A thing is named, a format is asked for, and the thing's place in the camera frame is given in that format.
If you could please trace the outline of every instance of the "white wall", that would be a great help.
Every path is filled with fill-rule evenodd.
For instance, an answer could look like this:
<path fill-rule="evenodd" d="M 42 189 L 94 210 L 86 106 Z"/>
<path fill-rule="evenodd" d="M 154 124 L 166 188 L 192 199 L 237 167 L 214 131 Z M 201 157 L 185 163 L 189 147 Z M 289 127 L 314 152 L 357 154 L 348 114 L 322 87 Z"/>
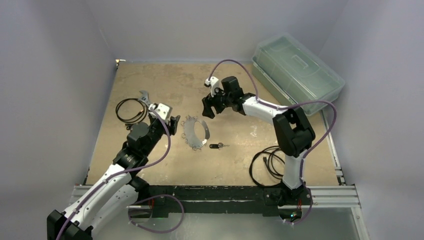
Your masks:
<path fill-rule="evenodd" d="M 318 54 L 348 0 L 87 0 L 117 59 L 250 60 L 282 32 Z"/>
<path fill-rule="evenodd" d="M 87 173 L 114 65 L 84 0 L 0 0 L 0 239 L 46 239 Z"/>
<path fill-rule="evenodd" d="M 350 0 L 320 57 L 346 80 L 333 132 L 373 240 L 424 236 L 424 1 Z"/>

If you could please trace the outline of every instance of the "white bracket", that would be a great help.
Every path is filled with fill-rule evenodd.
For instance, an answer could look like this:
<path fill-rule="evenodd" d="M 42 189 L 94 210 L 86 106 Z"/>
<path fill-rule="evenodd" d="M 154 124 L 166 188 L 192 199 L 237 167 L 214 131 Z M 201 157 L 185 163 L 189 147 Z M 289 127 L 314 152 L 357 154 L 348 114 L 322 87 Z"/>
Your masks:
<path fill-rule="evenodd" d="M 148 107 L 148 111 L 150 116 L 152 116 L 153 118 L 156 118 L 156 115 L 153 113 L 156 112 L 165 123 L 168 123 L 168 119 L 171 116 L 172 107 L 163 103 L 152 103 Z"/>
<path fill-rule="evenodd" d="M 220 87 L 220 82 L 221 80 L 219 80 L 218 78 L 212 76 L 210 79 L 207 78 L 204 81 L 204 85 L 210 88 L 210 95 L 213 97 L 215 96 L 215 89 Z"/>

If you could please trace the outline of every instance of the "container lid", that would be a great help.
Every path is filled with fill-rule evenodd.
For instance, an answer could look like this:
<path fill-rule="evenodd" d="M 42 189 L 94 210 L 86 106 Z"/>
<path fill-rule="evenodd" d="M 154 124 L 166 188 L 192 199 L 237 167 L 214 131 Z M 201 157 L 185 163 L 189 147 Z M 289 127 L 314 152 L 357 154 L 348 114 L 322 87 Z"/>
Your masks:
<path fill-rule="evenodd" d="M 260 42 L 253 61 L 298 103 L 330 100 L 327 98 L 345 85 L 337 73 L 288 33 Z"/>

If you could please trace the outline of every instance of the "wrench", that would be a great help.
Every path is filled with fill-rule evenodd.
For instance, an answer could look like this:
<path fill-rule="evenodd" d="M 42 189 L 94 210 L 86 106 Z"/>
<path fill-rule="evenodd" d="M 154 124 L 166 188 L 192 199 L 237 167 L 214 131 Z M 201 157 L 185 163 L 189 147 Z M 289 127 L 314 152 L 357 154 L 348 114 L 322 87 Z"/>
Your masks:
<path fill-rule="evenodd" d="M 147 106 L 149 107 L 150 104 L 152 104 L 149 100 L 149 93 L 146 90 L 141 90 L 140 93 L 141 93 L 141 97 L 138 100 L 147 104 Z"/>

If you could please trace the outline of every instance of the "metal bracket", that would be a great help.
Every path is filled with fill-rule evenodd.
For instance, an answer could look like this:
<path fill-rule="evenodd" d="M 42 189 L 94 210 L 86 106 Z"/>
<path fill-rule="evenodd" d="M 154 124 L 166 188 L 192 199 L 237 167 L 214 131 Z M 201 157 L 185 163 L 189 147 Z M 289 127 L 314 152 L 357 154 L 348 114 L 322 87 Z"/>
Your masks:
<path fill-rule="evenodd" d="M 201 140 L 195 133 L 195 123 L 199 122 L 204 129 L 204 139 Z M 185 143 L 188 144 L 193 150 L 200 150 L 211 137 L 208 125 L 205 121 L 199 121 L 197 116 L 186 116 L 185 121 L 181 122 L 182 127 L 184 128 L 184 133 L 181 134 L 181 137 L 185 139 Z"/>

